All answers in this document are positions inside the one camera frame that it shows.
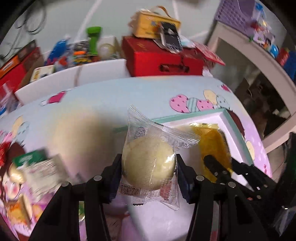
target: black cable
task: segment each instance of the black cable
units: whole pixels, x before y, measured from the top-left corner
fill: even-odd
[[[3,56],[3,55],[0,55],[0,59],[4,61],[4,59],[11,53],[11,51],[13,49],[21,49],[22,47],[20,48],[14,48],[15,46],[15,43],[17,42],[19,36],[20,36],[20,33],[22,31],[22,27],[24,27],[25,31],[29,34],[29,35],[35,35],[37,33],[39,33],[41,30],[43,30],[44,28],[44,23],[45,23],[45,19],[46,19],[46,6],[45,6],[45,3],[43,2],[43,0],[35,0],[34,2],[39,2],[41,7],[42,7],[42,10],[43,10],[43,16],[42,16],[42,20],[40,21],[40,24],[38,25],[38,27],[34,30],[29,30],[28,29],[28,20],[31,16],[31,13],[33,12],[33,9],[34,9],[34,4],[32,4],[26,11],[26,15],[25,15],[25,19],[23,21],[23,23],[21,24],[21,26],[16,26],[16,23],[15,23],[15,28],[16,29],[19,29],[18,33],[17,33],[17,36],[15,38],[15,40],[13,41],[13,44],[11,45],[11,48],[10,50],[8,51],[8,53]]]
[[[28,10],[29,12],[28,12],[28,14],[26,14],[27,17],[26,17],[26,19],[24,21],[24,28],[25,28],[26,32],[28,34],[30,34],[30,35],[35,35],[35,34],[39,33],[41,30],[43,30],[43,28],[44,28],[43,25],[44,25],[45,19],[46,19],[46,7],[45,7],[45,3],[43,2],[43,0],[35,0],[35,2],[37,2],[37,1],[40,3],[40,5],[42,7],[43,16],[42,16],[42,20],[40,21],[40,24],[38,25],[38,27],[36,29],[34,29],[34,30],[29,30],[28,29],[28,26],[27,26],[27,22],[28,22],[28,19],[29,19],[29,15],[32,12],[32,9],[31,9],[31,11]]]
[[[5,56],[3,56],[2,54],[0,55],[0,59],[1,59],[1,60],[4,60],[4,59],[5,59],[5,58],[11,53],[11,51],[14,49],[13,47],[15,46],[15,43],[16,43],[16,41],[18,40],[21,31],[22,31],[22,28],[19,29],[19,31],[18,31],[18,33],[17,33],[17,36],[16,36],[15,40],[13,41],[13,44],[11,45],[11,48],[10,48],[10,50],[8,51],[7,55],[5,55]]]

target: cartoon pattern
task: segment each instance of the cartoon pattern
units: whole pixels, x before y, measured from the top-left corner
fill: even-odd
[[[216,100],[219,108],[225,108],[227,110],[230,110],[230,105],[228,104],[228,102],[225,100],[223,96],[217,95]]]
[[[44,106],[47,104],[59,103],[63,99],[63,97],[65,96],[66,93],[67,93],[67,91],[61,91],[61,92],[57,93],[56,95],[50,97],[48,100],[42,101],[39,105]]]
[[[190,113],[186,106],[187,100],[188,98],[185,95],[177,95],[170,99],[170,106],[175,111],[178,111],[181,113]]]
[[[225,93],[232,94],[230,89],[225,85],[222,84],[220,86],[221,90],[225,91]],[[196,97],[190,97],[183,94],[179,94],[174,98],[171,98],[170,100],[170,106],[172,109],[178,112],[182,113],[193,113],[197,111],[203,111],[203,110],[213,110],[215,109],[215,106],[217,108],[225,108],[232,119],[234,120],[235,124],[237,125],[239,131],[242,134],[243,139],[245,140],[246,146],[249,150],[249,153],[251,155],[252,160],[254,161],[254,164],[261,169],[265,174],[271,176],[271,173],[267,173],[267,166],[266,164],[262,165],[262,156],[265,160],[268,160],[267,155],[263,155],[264,147],[261,144],[261,140],[258,141],[258,145],[260,149],[257,148],[257,150],[254,148],[253,142],[255,141],[253,136],[249,136],[249,133],[253,133],[252,128],[254,128],[254,125],[251,125],[249,122],[245,125],[242,124],[240,118],[237,116],[236,113],[234,113],[231,110],[230,104],[227,102],[227,100],[222,96],[221,94],[216,94],[212,90],[205,89],[203,91],[205,99],[198,99]]]
[[[23,116],[17,118],[12,126],[11,132],[0,131],[0,142],[11,142],[8,156],[18,156],[24,154],[24,140],[29,131],[29,122],[24,121]],[[28,240],[36,222],[40,218],[45,207],[49,203],[53,194],[46,194],[42,200],[36,202],[32,198],[29,187],[23,181],[14,178],[11,170],[15,169],[12,158],[7,158],[3,167],[0,168],[0,214],[12,231],[21,240]],[[16,202],[19,198],[24,200],[25,212],[29,218],[29,223],[13,216],[9,212],[9,203]]]
[[[197,100],[196,106],[200,111],[214,109],[213,103],[210,102],[209,100]]]
[[[199,109],[198,109],[198,107],[196,105],[197,101],[198,101],[198,99],[197,98],[194,98],[194,97],[191,97],[191,98],[189,98],[187,100],[186,106],[187,106],[187,108],[188,108],[188,110],[189,110],[190,113],[198,112],[199,111]]]

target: blue container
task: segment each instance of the blue container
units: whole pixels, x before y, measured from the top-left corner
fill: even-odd
[[[56,61],[58,61],[59,57],[61,57],[67,49],[67,42],[68,39],[62,39],[57,42],[47,60],[45,61],[44,65],[52,65]]]
[[[276,58],[279,54],[279,48],[276,45],[272,45],[270,47],[269,53],[271,54],[272,57]]]
[[[290,78],[294,80],[295,74],[296,74],[296,52],[295,51],[289,52],[289,58],[284,65],[284,70],[287,72]]]

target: red gift box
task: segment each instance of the red gift box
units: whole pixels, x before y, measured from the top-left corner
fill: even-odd
[[[31,66],[41,56],[35,40],[23,47],[0,69],[0,86],[4,83],[16,91]]]
[[[151,39],[132,36],[123,37],[121,47],[131,76],[202,75],[204,63],[195,49],[174,54]]]

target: yellow package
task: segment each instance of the yellow package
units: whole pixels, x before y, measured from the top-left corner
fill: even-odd
[[[154,13],[160,8],[166,16]],[[138,38],[157,39],[159,38],[159,23],[167,22],[174,24],[177,30],[180,28],[181,22],[178,19],[172,18],[165,7],[156,6],[150,10],[142,9],[136,12],[132,17],[132,21],[128,24],[133,28],[133,34]]]
[[[203,159],[206,155],[212,155],[219,161],[229,172],[231,169],[231,156],[228,149],[224,133],[218,130],[217,124],[192,123],[192,130],[200,136],[200,153],[204,176],[211,182],[216,182],[217,178],[204,165]]]

